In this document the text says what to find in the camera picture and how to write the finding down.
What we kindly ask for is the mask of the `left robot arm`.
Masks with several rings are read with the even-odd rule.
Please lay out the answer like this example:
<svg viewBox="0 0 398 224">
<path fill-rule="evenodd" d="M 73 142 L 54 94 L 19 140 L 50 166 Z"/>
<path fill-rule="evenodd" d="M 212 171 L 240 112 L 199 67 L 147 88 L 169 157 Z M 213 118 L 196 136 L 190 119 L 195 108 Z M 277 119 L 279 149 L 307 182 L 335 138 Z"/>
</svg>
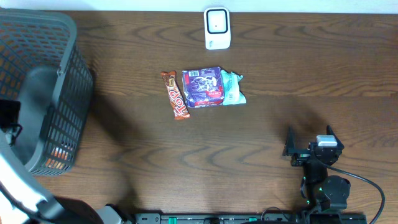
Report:
<svg viewBox="0 0 398 224">
<path fill-rule="evenodd" d="M 1 100 L 1 205 L 22 223 L 135 223 L 114 205 L 94 210 L 81 200 L 56 197 L 27 171 L 11 149 L 22 132 L 21 103 Z"/>
</svg>

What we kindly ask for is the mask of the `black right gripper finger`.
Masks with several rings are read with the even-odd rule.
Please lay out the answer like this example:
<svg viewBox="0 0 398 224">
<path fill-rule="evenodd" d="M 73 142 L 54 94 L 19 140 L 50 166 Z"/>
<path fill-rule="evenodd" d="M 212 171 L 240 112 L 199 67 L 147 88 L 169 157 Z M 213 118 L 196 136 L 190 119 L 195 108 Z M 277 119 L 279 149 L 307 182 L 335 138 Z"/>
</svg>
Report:
<svg viewBox="0 0 398 224">
<path fill-rule="evenodd" d="M 338 139 L 338 137 L 336 136 L 335 132 L 332 130 L 332 127 L 331 127 L 330 125 L 327 125 L 327 126 L 326 126 L 326 134 L 327 134 L 327 135 L 332 135 L 332 136 L 335 138 L 335 140 L 336 140 L 336 147 L 337 147 L 339 150 L 343 150 L 343 149 L 345 148 L 344 145 L 343 145 L 343 143 Z"/>
<path fill-rule="evenodd" d="M 292 156 L 295 152 L 295 139 L 294 139 L 294 131 L 291 126 L 288 128 L 287 139 L 285 142 L 283 156 Z"/>
</svg>

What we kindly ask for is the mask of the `grey plastic mesh basket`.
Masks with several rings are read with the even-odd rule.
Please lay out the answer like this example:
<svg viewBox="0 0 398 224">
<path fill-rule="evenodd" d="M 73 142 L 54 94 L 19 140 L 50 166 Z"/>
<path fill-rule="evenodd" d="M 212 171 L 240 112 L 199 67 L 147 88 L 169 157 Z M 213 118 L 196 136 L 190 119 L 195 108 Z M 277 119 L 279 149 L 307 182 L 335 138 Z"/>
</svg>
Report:
<svg viewBox="0 0 398 224">
<path fill-rule="evenodd" d="M 75 163 L 94 89 L 76 38 L 65 14 L 1 10 L 1 98 L 21 105 L 6 137 L 33 175 L 62 175 Z"/>
</svg>

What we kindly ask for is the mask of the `purple snack packet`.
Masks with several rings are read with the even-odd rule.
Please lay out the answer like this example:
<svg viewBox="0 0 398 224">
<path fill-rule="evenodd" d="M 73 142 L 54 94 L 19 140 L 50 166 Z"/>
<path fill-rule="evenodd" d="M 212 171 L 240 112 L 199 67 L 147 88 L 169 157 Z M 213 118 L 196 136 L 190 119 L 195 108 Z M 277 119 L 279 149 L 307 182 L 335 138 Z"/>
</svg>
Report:
<svg viewBox="0 0 398 224">
<path fill-rule="evenodd" d="M 185 102 L 189 108 L 221 105 L 224 88 L 220 67 L 182 71 Z"/>
</svg>

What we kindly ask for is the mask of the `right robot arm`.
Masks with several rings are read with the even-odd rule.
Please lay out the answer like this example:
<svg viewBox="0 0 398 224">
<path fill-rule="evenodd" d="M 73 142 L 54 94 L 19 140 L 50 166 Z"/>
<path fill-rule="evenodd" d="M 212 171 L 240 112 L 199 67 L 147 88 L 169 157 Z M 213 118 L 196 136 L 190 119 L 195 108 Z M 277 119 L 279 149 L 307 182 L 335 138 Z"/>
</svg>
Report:
<svg viewBox="0 0 398 224">
<path fill-rule="evenodd" d="M 347 208 L 351 184 L 338 175 L 329 175 L 328 168 L 339 159 L 344 148 L 331 126 L 306 149 L 295 146 L 294 131 L 288 129 L 283 155 L 291 158 L 291 166 L 303 168 L 300 193 L 307 199 L 308 208 L 300 212 L 302 223 L 342 222 L 341 212 Z"/>
</svg>

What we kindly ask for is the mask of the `teal white snack packet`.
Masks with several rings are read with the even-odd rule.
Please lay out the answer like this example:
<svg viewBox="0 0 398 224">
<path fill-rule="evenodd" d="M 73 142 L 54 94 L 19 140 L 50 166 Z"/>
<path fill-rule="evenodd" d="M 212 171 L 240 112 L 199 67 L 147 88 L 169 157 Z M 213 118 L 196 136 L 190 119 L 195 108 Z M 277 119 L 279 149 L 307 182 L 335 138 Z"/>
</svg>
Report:
<svg viewBox="0 0 398 224">
<path fill-rule="evenodd" d="M 224 100 L 223 106 L 246 104 L 246 97 L 241 93 L 239 82 L 244 78 L 234 72 L 228 73 L 226 70 L 221 71 Z"/>
</svg>

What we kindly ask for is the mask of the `orange chocolate bar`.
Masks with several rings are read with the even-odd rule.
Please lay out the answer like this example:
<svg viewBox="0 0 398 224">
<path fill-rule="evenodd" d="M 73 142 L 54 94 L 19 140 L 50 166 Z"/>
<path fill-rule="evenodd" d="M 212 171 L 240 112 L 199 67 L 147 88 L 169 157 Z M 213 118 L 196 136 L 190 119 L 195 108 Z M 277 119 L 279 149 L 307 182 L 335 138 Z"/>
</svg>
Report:
<svg viewBox="0 0 398 224">
<path fill-rule="evenodd" d="M 188 112 L 181 91 L 177 85 L 176 71 L 162 72 L 161 77 L 165 83 L 175 119 L 181 120 L 190 118 L 190 113 Z"/>
</svg>

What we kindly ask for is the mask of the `white barcode scanner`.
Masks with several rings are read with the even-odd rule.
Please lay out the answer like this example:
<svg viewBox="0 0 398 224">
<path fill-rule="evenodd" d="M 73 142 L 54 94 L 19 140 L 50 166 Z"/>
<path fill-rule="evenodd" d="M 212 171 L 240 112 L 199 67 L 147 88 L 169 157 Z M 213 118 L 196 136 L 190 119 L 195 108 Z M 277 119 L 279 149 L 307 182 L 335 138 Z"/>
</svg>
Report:
<svg viewBox="0 0 398 224">
<path fill-rule="evenodd" d="M 204 11 L 203 19 L 206 49 L 228 49 L 231 45 L 231 22 L 227 8 L 210 7 Z"/>
</svg>

